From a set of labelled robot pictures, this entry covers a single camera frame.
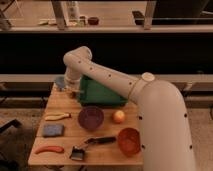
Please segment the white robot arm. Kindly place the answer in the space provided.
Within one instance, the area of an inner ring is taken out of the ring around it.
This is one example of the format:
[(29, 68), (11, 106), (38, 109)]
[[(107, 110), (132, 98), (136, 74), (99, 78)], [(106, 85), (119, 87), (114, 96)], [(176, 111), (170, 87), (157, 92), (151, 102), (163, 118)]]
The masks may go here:
[(67, 52), (65, 82), (86, 75), (138, 106), (143, 171), (197, 171), (186, 105), (179, 89), (151, 73), (131, 76), (91, 61), (86, 46)]

